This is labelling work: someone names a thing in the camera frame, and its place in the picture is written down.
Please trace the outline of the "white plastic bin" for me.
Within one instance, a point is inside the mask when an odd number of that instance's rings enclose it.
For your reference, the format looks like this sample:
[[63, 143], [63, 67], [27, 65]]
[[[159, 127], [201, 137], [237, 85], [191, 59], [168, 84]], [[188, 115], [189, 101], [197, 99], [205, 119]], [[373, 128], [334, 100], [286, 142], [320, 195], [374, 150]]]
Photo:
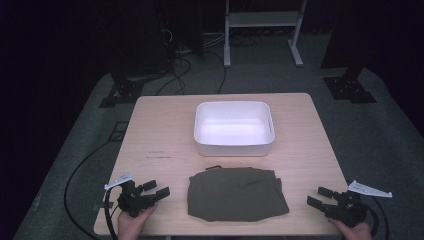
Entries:
[[202, 156], [265, 156], [275, 140], [271, 110], [260, 101], [203, 102], [196, 109], [194, 140]]

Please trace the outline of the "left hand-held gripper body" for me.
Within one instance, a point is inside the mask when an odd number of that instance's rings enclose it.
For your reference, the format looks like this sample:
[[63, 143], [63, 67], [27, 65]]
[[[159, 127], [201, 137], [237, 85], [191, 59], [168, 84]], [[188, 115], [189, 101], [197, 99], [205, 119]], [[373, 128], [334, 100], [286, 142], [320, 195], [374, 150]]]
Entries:
[[120, 186], [122, 192], [118, 197], [118, 206], [124, 212], [127, 212], [131, 217], [137, 217], [139, 212], [146, 210], [155, 205], [155, 194], [143, 195], [143, 184], [136, 186], [133, 181], [133, 175], [129, 172], [124, 173], [116, 180], [105, 184], [106, 191], [113, 187]]

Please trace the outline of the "person's left hand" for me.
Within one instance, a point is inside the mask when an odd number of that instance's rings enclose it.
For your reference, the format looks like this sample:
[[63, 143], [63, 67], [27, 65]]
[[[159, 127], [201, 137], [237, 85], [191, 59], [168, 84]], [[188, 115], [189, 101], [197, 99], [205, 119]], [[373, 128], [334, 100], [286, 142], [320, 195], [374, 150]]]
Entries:
[[137, 240], [157, 206], [143, 210], [135, 218], [122, 211], [118, 216], [118, 240]]

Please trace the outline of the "olive green folded cloth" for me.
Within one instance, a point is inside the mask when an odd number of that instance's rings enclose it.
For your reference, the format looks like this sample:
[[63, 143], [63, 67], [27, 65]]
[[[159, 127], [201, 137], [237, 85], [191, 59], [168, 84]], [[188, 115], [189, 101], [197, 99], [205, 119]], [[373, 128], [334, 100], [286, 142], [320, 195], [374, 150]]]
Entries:
[[257, 222], [289, 213], [273, 170], [216, 168], [189, 181], [188, 214], [208, 222]]

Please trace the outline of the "person's right hand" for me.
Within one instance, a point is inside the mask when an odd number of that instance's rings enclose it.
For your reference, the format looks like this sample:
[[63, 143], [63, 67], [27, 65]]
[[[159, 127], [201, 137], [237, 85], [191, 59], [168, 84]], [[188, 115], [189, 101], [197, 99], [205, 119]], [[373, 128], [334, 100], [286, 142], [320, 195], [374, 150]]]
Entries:
[[367, 223], [360, 223], [353, 228], [349, 228], [338, 220], [330, 219], [329, 222], [341, 232], [345, 240], [372, 240], [371, 229]]

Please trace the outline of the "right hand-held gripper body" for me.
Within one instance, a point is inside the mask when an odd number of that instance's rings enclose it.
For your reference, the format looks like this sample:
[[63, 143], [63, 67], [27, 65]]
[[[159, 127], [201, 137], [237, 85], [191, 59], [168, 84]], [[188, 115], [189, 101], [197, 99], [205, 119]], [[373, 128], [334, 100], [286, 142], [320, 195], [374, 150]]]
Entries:
[[334, 199], [337, 204], [325, 205], [328, 209], [328, 212], [324, 214], [328, 218], [343, 222], [350, 228], [363, 223], [368, 213], [370, 213], [373, 218], [373, 227], [379, 227], [379, 218], [377, 214], [369, 205], [361, 200], [362, 195], [383, 198], [393, 197], [391, 192], [384, 192], [382, 190], [359, 183], [356, 180], [352, 181], [348, 185], [346, 192], [333, 192], [334, 194], [331, 199]]

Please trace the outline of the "white metal stand frame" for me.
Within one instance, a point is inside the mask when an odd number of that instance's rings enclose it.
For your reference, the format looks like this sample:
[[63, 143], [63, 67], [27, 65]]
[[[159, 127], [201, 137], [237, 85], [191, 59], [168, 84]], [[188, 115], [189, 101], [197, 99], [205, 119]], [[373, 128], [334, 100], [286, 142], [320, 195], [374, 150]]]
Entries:
[[231, 66], [230, 30], [232, 28], [293, 27], [294, 33], [292, 38], [288, 40], [288, 46], [295, 65], [302, 67], [304, 63], [297, 48], [297, 41], [306, 6], [307, 0], [301, 0], [301, 5], [297, 11], [231, 12], [230, 0], [226, 0], [223, 65], [225, 67]]

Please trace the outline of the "black stand with base plate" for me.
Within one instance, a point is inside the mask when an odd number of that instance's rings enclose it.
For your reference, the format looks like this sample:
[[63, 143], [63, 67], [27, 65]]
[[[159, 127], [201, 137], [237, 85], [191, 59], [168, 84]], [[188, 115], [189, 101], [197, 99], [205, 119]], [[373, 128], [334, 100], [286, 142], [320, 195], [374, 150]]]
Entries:
[[135, 103], [140, 97], [144, 83], [131, 80], [123, 69], [112, 69], [110, 74], [114, 84], [99, 107], [112, 108], [117, 104]]
[[324, 82], [335, 100], [352, 103], [375, 103], [364, 89], [359, 76], [367, 63], [368, 37], [365, 0], [343, 0], [336, 25], [331, 34], [322, 69], [345, 67], [341, 76], [325, 77]]

